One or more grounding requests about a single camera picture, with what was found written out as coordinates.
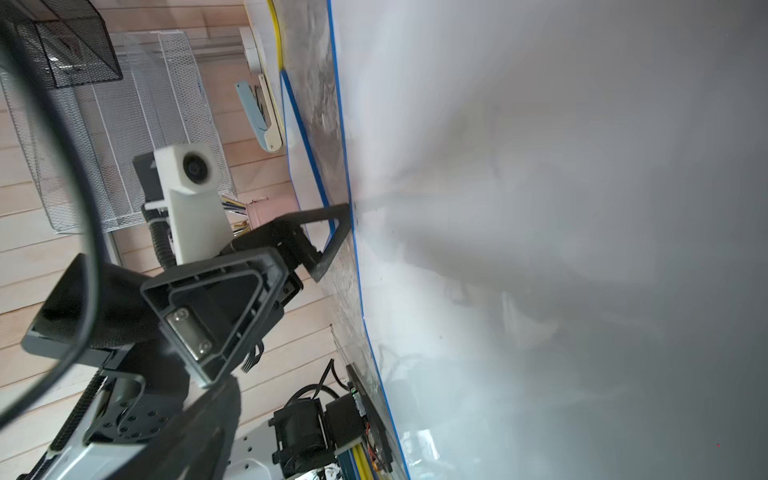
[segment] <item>black cable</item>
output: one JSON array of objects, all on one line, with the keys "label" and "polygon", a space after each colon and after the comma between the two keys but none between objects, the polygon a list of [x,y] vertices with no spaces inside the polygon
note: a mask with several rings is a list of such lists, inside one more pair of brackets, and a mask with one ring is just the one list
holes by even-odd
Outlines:
[{"label": "black cable", "polygon": [[298,392],[294,393],[293,396],[288,400],[288,402],[286,402],[285,406],[288,406],[291,403],[297,402],[299,400],[311,400],[311,399],[300,399],[299,397],[304,395],[305,393],[312,392],[313,390],[323,391],[323,392],[327,393],[328,395],[332,396],[334,400],[339,399],[339,394],[336,393],[328,385],[321,385],[319,383],[311,383],[311,384],[309,384],[307,386],[301,387]]},{"label": "black cable", "polygon": [[261,340],[254,346],[254,348],[248,353],[243,366],[241,367],[245,373],[248,373],[256,364],[261,360],[261,356],[264,354],[264,344]]},{"label": "black cable", "polygon": [[339,374],[336,373],[336,366],[333,364],[333,359],[331,359],[331,373],[333,374],[333,378],[336,379],[336,383],[341,385],[341,388],[349,392],[350,391],[349,385],[342,382],[341,379],[339,378]]},{"label": "black cable", "polygon": [[39,121],[48,129],[54,146],[62,162],[61,171],[67,175],[72,185],[72,199],[78,205],[83,220],[83,244],[88,255],[85,260],[85,295],[83,316],[78,323],[74,343],[62,356],[61,360],[39,382],[35,383],[24,395],[16,399],[0,414],[0,430],[8,426],[16,417],[31,407],[45,394],[78,360],[88,347],[94,326],[101,314],[101,284],[104,281],[102,265],[106,258],[104,238],[101,235],[101,219],[96,202],[91,193],[88,176],[80,162],[78,152],[72,143],[58,110],[45,91],[34,68],[25,57],[24,48],[18,43],[14,33],[6,22],[0,22],[0,43],[5,54],[5,66],[8,72],[28,94],[28,104],[39,114]]},{"label": "black cable", "polygon": [[141,214],[144,215],[144,220],[149,226],[154,255],[160,262],[160,266],[163,267],[163,270],[176,266],[176,255],[174,255],[174,250],[170,247],[170,240],[168,239],[170,225],[168,225],[167,217],[161,215],[157,210],[147,210],[144,205],[141,206]]}]

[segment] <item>yellow cable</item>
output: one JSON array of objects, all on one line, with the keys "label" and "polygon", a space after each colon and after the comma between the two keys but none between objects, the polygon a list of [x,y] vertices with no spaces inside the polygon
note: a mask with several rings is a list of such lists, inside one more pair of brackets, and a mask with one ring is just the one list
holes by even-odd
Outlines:
[{"label": "yellow cable", "polygon": [[371,473],[371,469],[368,467],[368,461],[366,460],[366,454],[362,450],[362,446],[360,444],[355,445],[352,453],[354,454],[355,460],[357,461],[357,469],[360,472],[360,480],[373,480],[373,473]]},{"label": "yellow cable", "polygon": [[360,456],[357,452],[357,445],[352,447],[352,456],[355,457],[355,466],[357,467],[357,472],[360,475],[360,480],[368,480],[366,471],[362,468],[362,465],[360,465]]},{"label": "yellow cable", "polygon": [[[277,84],[280,84],[280,72],[283,70],[283,40],[280,37],[280,23],[277,21],[277,11],[275,10],[275,4],[273,3],[273,0],[266,0],[267,6],[270,7],[270,16],[272,17],[272,28],[274,29],[275,33],[275,50],[277,53]],[[248,8],[245,9],[245,14],[248,17],[248,24],[253,27],[253,22],[250,19],[250,14],[248,13]],[[256,53],[259,55],[259,63],[261,63],[261,71],[264,74],[264,77],[267,78],[266,87],[269,90],[270,98],[272,98],[272,105],[275,106],[275,118],[277,118],[277,127],[280,130],[280,135],[283,137],[283,143],[285,143],[286,138],[286,127],[283,123],[283,112],[278,111],[277,108],[277,101],[275,99],[275,93],[273,92],[273,89],[269,83],[269,78],[266,76],[266,62],[261,57],[261,51],[257,48]]]},{"label": "yellow cable", "polygon": [[283,71],[283,42],[280,39],[280,23],[277,21],[277,11],[275,11],[274,2],[272,0],[266,0],[266,3],[270,6],[272,26],[275,28],[275,45],[277,46],[277,70]]}]

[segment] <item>black plastic bracket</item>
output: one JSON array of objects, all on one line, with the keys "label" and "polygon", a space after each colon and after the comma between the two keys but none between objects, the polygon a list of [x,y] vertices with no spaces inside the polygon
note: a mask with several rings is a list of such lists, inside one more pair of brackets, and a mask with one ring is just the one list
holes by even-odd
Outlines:
[{"label": "black plastic bracket", "polygon": [[[334,221],[336,230],[325,250],[319,252],[306,237],[302,225],[325,220]],[[351,228],[352,214],[349,204],[293,212],[240,235],[232,240],[221,253],[239,252],[266,246],[276,247],[290,271],[295,270],[299,265],[304,265],[312,279],[319,282],[328,271],[333,258],[344,244],[344,239]]]},{"label": "black plastic bracket", "polygon": [[288,268],[272,247],[185,263],[141,286],[201,386],[234,370],[283,316]]}]

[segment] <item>blue tape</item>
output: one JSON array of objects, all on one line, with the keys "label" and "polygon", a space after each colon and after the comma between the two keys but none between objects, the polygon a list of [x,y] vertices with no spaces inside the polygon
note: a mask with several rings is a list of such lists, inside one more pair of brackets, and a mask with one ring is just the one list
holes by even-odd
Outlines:
[{"label": "blue tape", "polygon": [[[288,72],[285,70],[280,71],[280,79],[283,81],[283,86],[285,87],[286,93],[288,94],[288,99],[290,100],[291,108],[293,109],[293,116],[296,117],[296,124],[299,125],[299,133],[301,134],[301,140],[304,143],[306,157],[310,159],[310,167],[312,168],[312,175],[315,177],[317,190],[320,193],[320,200],[323,202],[324,207],[328,207],[329,203],[328,197],[326,195],[326,189],[323,186],[323,179],[320,176],[320,170],[317,168],[317,162],[315,162],[315,155],[312,153],[312,148],[310,147],[310,140],[306,136],[306,129],[304,127],[304,122],[301,120],[301,114],[299,113],[299,107],[296,104],[296,98],[293,96],[293,89],[290,86],[290,80],[288,80]],[[283,118],[285,118],[285,105],[283,106]],[[330,228],[330,241],[330,237],[332,237],[333,233],[336,232],[336,224],[333,222],[333,220],[328,220],[328,225]]]}]

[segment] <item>camera lens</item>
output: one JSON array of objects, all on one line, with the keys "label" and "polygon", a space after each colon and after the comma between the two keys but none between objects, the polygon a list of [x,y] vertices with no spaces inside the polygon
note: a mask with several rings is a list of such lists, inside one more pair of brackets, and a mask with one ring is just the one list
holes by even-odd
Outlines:
[{"label": "camera lens", "polygon": [[187,154],[184,156],[184,173],[194,183],[202,184],[208,178],[208,166],[200,155]]}]

